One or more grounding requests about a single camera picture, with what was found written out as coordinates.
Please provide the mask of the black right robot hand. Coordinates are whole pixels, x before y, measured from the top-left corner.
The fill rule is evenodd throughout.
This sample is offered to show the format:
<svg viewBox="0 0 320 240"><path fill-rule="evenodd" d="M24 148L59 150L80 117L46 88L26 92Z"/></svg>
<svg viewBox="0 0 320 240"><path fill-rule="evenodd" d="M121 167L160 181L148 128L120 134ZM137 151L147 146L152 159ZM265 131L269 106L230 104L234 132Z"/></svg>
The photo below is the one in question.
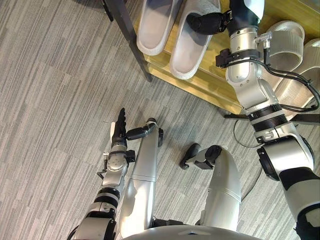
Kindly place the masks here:
<svg viewBox="0 0 320 240"><path fill-rule="evenodd" d="M228 30L234 32L244 28L258 28L263 18L265 2L263 0L231 0L229 10L224 13L210 12L204 15L190 13L186 17L189 27L202 35L215 35Z"/></svg>

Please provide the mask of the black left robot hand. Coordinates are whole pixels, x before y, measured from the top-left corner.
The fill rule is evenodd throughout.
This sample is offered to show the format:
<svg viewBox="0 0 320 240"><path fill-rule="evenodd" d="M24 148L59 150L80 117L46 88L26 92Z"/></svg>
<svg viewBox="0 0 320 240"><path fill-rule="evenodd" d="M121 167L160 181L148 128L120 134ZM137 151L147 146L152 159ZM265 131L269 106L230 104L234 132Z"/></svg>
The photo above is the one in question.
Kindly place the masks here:
<svg viewBox="0 0 320 240"><path fill-rule="evenodd" d="M117 121L115 122L114 132L111 137L111 146L122 145L127 147L127 140L137 140L146 137L156 127L156 120L150 118L149 121L142 127L133 128L126 131L126 112L123 107L118 115Z"/></svg>

